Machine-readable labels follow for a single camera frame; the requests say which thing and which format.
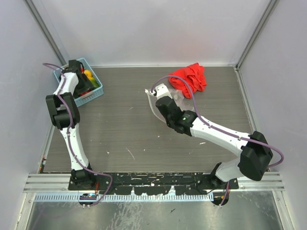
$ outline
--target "white scrap on table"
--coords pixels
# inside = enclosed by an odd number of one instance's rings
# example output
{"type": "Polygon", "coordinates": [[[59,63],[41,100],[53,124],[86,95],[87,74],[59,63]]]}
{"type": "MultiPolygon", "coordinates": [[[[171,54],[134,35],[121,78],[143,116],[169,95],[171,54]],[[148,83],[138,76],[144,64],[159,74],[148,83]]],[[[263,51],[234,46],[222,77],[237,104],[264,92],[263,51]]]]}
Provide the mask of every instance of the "white scrap on table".
{"type": "Polygon", "coordinates": [[[127,148],[126,148],[126,150],[128,150],[128,152],[129,152],[129,153],[131,154],[131,156],[133,157],[133,160],[135,161],[135,158],[134,158],[133,154],[130,152],[130,150],[127,149],[127,148]]]}

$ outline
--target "basket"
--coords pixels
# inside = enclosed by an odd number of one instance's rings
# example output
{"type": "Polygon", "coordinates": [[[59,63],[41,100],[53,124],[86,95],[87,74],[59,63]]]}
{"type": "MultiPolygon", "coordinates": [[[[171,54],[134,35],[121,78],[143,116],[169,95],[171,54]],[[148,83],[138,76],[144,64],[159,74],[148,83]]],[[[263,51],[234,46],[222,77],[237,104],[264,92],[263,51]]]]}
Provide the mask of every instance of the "basket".
{"type": "MultiPolygon", "coordinates": [[[[92,76],[96,79],[96,82],[98,83],[99,87],[97,89],[94,89],[93,91],[88,92],[85,95],[82,95],[81,97],[78,97],[75,99],[76,105],[77,107],[90,102],[91,100],[95,99],[96,97],[99,97],[101,95],[104,94],[104,90],[102,88],[102,83],[100,82],[99,78],[97,77],[97,75],[95,74],[95,72],[92,70],[92,68],[90,67],[90,65],[87,63],[87,61],[84,58],[80,58],[77,59],[78,61],[82,62],[82,64],[84,65],[84,69],[87,69],[89,71],[92,72],[92,76]]],[[[60,83],[59,80],[59,73],[56,71],[53,71],[53,74],[55,76],[55,78],[57,79],[58,83],[60,83]]]]}

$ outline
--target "white panel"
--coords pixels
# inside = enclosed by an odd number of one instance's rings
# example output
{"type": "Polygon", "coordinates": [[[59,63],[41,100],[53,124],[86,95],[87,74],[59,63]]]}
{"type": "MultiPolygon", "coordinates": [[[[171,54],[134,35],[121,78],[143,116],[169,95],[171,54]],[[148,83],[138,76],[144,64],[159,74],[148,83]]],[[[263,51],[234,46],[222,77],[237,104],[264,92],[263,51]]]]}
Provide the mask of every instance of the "white panel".
{"type": "Polygon", "coordinates": [[[241,69],[260,131],[285,154],[277,169],[297,229],[307,226],[306,41],[306,1],[279,1],[241,69]]]}
{"type": "Polygon", "coordinates": [[[237,63],[269,0],[34,0],[60,47],[91,65],[237,63]]]}
{"type": "Polygon", "coordinates": [[[2,1],[0,21],[0,229],[11,230],[51,124],[45,96],[56,80],[41,63],[58,61],[23,1],[2,1]]]}

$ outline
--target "purple cable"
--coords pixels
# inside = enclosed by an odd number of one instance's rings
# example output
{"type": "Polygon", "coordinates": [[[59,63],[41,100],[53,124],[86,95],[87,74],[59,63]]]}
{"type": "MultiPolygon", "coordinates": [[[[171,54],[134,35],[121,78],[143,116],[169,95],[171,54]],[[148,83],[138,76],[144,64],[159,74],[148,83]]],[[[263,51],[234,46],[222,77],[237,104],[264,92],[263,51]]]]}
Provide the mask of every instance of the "purple cable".
{"type": "MultiPolygon", "coordinates": [[[[191,96],[192,96],[192,101],[193,101],[193,104],[194,104],[195,113],[196,113],[197,117],[198,117],[204,124],[206,124],[206,125],[209,126],[210,128],[213,128],[213,129],[215,129],[215,130],[217,130],[217,131],[219,131],[219,132],[221,132],[221,133],[227,134],[227,135],[229,135],[229,136],[231,136],[231,137],[238,138],[238,139],[240,138],[240,137],[239,137],[238,135],[236,135],[236,134],[227,132],[227,131],[222,130],[222,129],[218,128],[218,127],[215,127],[215,126],[213,126],[213,125],[210,125],[207,121],[205,121],[205,120],[202,118],[202,116],[201,116],[200,113],[198,112],[198,109],[197,109],[197,106],[196,106],[195,97],[194,97],[194,94],[193,94],[192,89],[190,88],[189,84],[188,84],[184,79],[182,79],[181,77],[176,76],[176,75],[167,75],[167,76],[165,76],[165,77],[162,77],[162,78],[160,78],[155,84],[153,84],[153,86],[152,86],[152,88],[151,88],[151,92],[152,92],[152,93],[154,92],[154,88],[156,87],[156,85],[157,85],[161,80],[163,80],[163,79],[165,79],[165,78],[169,78],[169,77],[177,78],[177,79],[181,80],[183,83],[185,83],[185,85],[186,85],[187,88],[189,89],[189,92],[190,92],[190,94],[191,94],[191,96]]],[[[268,147],[268,148],[270,148],[270,149],[276,151],[276,152],[280,155],[281,159],[280,159],[278,162],[269,165],[268,168],[273,167],[273,166],[276,166],[276,165],[279,165],[279,164],[281,164],[281,163],[283,162],[283,160],[284,160],[284,155],[283,155],[283,153],[282,153],[279,149],[275,148],[275,147],[272,146],[272,145],[268,145],[268,144],[263,143],[263,142],[261,142],[261,141],[257,141],[257,140],[253,140],[253,139],[249,139],[249,138],[244,138],[244,137],[241,137],[241,140],[253,142],[253,143],[255,143],[255,144],[259,144],[259,145],[268,147]]]]}
{"type": "Polygon", "coordinates": [[[225,195],[224,195],[224,197],[223,197],[223,199],[222,199],[222,201],[221,201],[221,203],[220,203],[220,206],[223,205],[223,203],[224,203],[224,201],[225,201],[225,199],[226,199],[226,196],[228,195],[228,191],[229,191],[229,181],[227,182],[226,192],[225,192],[225,195]]]}
{"type": "Polygon", "coordinates": [[[67,141],[68,141],[68,146],[69,146],[69,149],[71,151],[71,154],[72,156],[75,158],[75,160],[77,161],[77,163],[86,171],[90,172],[90,173],[93,173],[93,174],[97,174],[97,175],[101,175],[101,176],[107,176],[110,178],[110,183],[109,183],[109,186],[107,187],[106,191],[103,193],[103,195],[101,196],[101,198],[99,198],[96,202],[92,203],[90,206],[95,206],[97,204],[99,204],[99,202],[105,197],[105,195],[108,193],[108,191],[110,190],[110,187],[113,183],[113,178],[111,175],[109,174],[106,174],[106,173],[102,173],[102,172],[95,172],[93,170],[90,170],[88,168],[86,168],[85,166],[82,165],[82,163],[79,161],[79,159],[77,158],[77,156],[75,155],[75,153],[73,152],[73,149],[72,149],[72,146],[71,146],[71,138],[70,138],[70,132],[69,132],[69,129],[72,127],[72,124],[73,124],[73,120],[72,120],[72,114],[71,114],[71,110],[69,109],[67,103],[64,101],[64,99],[61,97],[60,93],[61,91],[63,90],[63,87],[65,85],[65,82],[66,82],[66,77],[65,75],[59,71],[58,69],[61,69],[61,67],[57,66],[57,65],[54,65],[54,64],[50,64],[50,63],[43,63],[44,66],[50,68],[50,69],[53,69],[54,71],[58,72],[59,74],[62,75],[62,77],[64,78],[64,81],[62,83],[62,85],[60,86],[60,90],[57,94],[57,97],[59,98],[59,100],[64,104],[67,112],[68,112],[68,115],[69,115],[69,118],[70,118],[70,124],[67,128],[67,141]]]}

